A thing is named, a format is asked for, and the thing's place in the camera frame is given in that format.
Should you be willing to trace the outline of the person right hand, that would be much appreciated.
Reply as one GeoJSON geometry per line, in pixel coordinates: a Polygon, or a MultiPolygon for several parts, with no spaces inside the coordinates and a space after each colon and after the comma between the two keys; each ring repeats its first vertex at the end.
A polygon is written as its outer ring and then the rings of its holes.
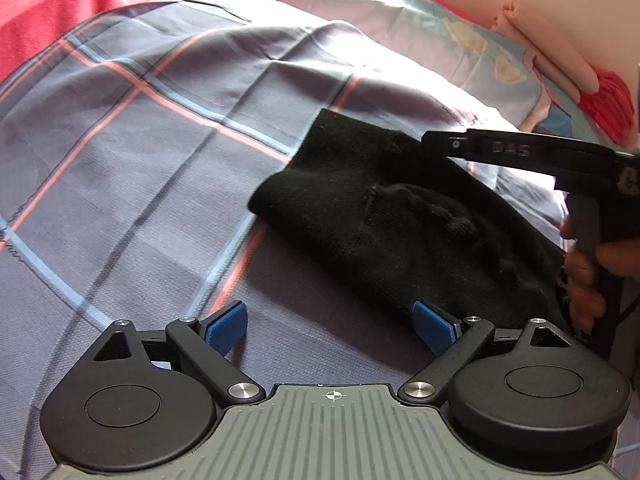
{"type": "Polygon", "coordinates": [[[594,321],[606,311],[606,300],[597,291],[599,266],[622,278],[639,281],[640,240],[620,240],[600,244],[593,258],[582,254],[576,247],[566,253],[564,270],[570,298],[570,317],[578,330],[590,332],[594,321]]]}

